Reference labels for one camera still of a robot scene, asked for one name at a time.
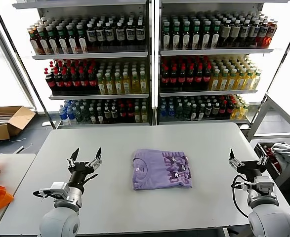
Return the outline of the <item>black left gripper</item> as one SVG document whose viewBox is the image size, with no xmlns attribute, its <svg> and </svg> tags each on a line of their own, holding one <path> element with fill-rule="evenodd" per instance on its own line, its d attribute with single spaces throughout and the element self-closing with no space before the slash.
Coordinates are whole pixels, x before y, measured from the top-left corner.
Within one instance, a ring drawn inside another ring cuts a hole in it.
<svg viewBox="0 0 290 237">
<path fill-rule="evenodd" d="M 96 175 L 92 175 L 91 177 L 87 178 L 88 175 L 95 172 L 95 170 L 102 164 L 102 154 L 101 154 L 101 147 L 98 149 L 95 158 L 92 161 L 88 162 L 76 162 L 79 148 L 77 148 L 67 159 L 68 162 L 68 170 L 71 174 L 71 177 L 68 181 L 69 187 L 74 188 L 83 188 L 83 186 L 91 179 L 95 178 Z"/>
</svg>

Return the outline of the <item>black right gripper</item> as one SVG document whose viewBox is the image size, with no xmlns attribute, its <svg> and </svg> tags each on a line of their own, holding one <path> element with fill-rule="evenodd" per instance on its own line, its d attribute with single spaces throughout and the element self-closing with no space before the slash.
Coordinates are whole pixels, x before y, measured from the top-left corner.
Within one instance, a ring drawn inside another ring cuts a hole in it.
<svg viewBox="0 0 290 237">
<path fill-rule="evenodd" d="M 266 164 L 269 160 L 268 155 L 264 151 L 258 151 L 257 155 L 259 161 L 242 161 L 240 162 L 235 158 L 234 152 L 230 149 L 228 163 L 231 167 L 237 170 L 238 173 L 244 174 L 246 179 L 254 179 L 255 177 L 262 176 L 262 173 L 266 171 Z"/>
</svg>

